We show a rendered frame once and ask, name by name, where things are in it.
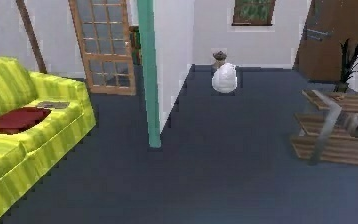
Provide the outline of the dark green house plant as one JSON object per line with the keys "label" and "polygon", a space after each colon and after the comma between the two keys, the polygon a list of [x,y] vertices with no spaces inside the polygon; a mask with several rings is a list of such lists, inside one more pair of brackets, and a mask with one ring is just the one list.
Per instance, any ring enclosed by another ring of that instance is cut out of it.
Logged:
{"label": "dark green house plant", "polygon": [[358,77],[358,43],[356,44],[353,52],[349,49],[350,39],[346,39],[344,43],[341,43],[341,71],[340,79],[336,82],[334,91],[346,93],[349,89],[348,81],[351,78]]}

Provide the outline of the brown wooden door frame post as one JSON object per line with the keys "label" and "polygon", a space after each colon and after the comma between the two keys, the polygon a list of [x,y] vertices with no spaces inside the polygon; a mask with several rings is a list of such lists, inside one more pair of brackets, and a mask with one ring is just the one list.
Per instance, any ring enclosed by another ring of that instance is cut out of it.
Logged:
{"label": "brown wooden door frame post", "polygon": [[25,0],[15,0],[20,17],[22,19],[23,22],[23,26],[24,29],[26,31],[29,43],[31,45],[38,69],[40,72],[42,73],[46,73],[47,72],[47,68],[36,38],[36,34],[34,32],[33,26],[32,26],[32,22],[25,4]]}

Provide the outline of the yellow-green striped sofa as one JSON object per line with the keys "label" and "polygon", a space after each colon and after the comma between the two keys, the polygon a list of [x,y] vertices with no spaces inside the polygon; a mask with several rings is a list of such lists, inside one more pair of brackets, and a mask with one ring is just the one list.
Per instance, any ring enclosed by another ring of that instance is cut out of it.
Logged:
{"label": "yellow-green striped sofa", "polygon": [[44,102],[65,102],[45,119],[16,134],[0,134],[0,217],[72,149],[96,120],[81,81],[29,71],[0,57],[0,116]]}

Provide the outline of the dark red cushion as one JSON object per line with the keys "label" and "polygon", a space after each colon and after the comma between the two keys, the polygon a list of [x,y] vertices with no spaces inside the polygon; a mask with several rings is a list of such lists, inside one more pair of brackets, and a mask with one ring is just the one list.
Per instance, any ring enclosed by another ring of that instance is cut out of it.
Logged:
{"label": "dark red cushion", "polygon": [[23,107],[9,111],[0,116],[0,134],[18,134],[42,122],[50,109]]}

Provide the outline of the wooden glass-paned door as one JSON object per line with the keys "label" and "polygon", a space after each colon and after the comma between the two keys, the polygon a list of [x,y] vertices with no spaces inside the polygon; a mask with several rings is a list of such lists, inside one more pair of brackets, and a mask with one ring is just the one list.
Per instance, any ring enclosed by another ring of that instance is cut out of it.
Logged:
{"label": "wooden glass-paned door", "polygon": [[136,94],[126,0],[68,0],[92,93]]}

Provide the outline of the wooden slatted shelf table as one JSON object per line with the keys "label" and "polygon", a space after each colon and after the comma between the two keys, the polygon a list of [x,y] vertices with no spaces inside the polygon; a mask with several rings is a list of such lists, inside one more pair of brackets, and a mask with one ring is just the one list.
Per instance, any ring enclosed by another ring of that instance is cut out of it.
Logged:
{"label": "wooden slatted shelf table", "polygon": [[303,90],[316,112],[299,113],[290,143],[300,159],[358,165],[358,94]]}

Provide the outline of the brown wooden room door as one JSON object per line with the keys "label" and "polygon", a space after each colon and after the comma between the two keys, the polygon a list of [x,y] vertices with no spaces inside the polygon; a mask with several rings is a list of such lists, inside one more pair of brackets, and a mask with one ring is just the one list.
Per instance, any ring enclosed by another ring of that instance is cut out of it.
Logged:
{"label": "brown wooden room door", "polygon": [[[330,32],[322,41],[306,39],[305,29]],[[350,52],[358,43],[358,0],[311,0],[303,27],[294,69],[310,81],[340,79],[341,43],[349,41]]]}

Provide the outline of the white round bag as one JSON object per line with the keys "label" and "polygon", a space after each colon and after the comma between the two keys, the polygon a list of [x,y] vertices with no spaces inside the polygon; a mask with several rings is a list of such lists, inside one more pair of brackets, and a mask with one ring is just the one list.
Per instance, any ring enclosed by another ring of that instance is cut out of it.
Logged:
{"label": "white round bag", "polygon": [[212,77],[212,87],[220,93],[230,93],[237,88],[236,66],[231,63],[225,63],[218,68]]}

